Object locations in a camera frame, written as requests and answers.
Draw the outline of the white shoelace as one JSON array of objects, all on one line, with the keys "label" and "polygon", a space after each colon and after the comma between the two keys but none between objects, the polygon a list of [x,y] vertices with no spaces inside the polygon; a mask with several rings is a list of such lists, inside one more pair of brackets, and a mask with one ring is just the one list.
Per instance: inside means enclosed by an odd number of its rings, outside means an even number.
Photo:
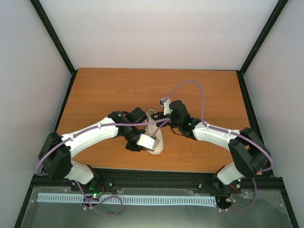
[{"label": "white shoelace", "polygon": [[149,124],[145,127],[145,134],[149,137],[162,139],[161,130],[155,123]]}]

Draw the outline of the white sneaker shoe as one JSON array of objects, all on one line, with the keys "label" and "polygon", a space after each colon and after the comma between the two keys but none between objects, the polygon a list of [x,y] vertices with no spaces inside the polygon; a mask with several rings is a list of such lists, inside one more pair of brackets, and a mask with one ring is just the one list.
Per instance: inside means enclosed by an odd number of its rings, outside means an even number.
[{"label": "white sneaker shoe", "polygon": [[[152,122],[152,115],[155,114],[156,111],[154,109],[149,109],[146,113],[147,119],[145,122]],[[162,153],[164,148],[163,136],[161,130],[157,130],[158,127],[155,123],[149,124],[145,126],[145,134],[152,137],[155,137],[156,146],[154,151],[148,151],[150,154],[158,155]]]}]

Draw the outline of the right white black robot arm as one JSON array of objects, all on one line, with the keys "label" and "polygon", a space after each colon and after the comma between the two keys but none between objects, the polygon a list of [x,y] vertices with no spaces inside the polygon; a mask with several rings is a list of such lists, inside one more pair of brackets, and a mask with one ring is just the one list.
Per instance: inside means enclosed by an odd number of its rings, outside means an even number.
[{"label": "right white black robot arm", "polygon": [[169,118],[166,125],[177,128],[182,136],[230,151],[233,162],[220,168],[213,176],[215,191],[224,192],[231,183],[241,178],[253,178],[258,172],[267,170],[264,166],[271,162],[270,152],[251,128],[230,130],[193,118],[180,100],[160,103],[164,111],[152,114],[154,121]]}]

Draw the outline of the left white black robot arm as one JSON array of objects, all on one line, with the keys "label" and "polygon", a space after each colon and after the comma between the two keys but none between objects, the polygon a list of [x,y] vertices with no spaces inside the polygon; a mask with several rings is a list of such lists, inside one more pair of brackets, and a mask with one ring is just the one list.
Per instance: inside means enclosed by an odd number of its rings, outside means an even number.
[{"label": "left white black robot arm", "polygon": [[126,149],[130,151],[154,150],[155,140],[138,129],[146,118],[145,112],[137,107],[130,113],[112,112],[101,121],[73,133],[58,135],[52,132],[38,155],[38,166],[43,167],[53,181],[63,178],[76,180],[88,191],[94,191],[98,188],[99,179],[90,166],[74,161],[73,157],[94,144],[119,136],[125,138]]}]

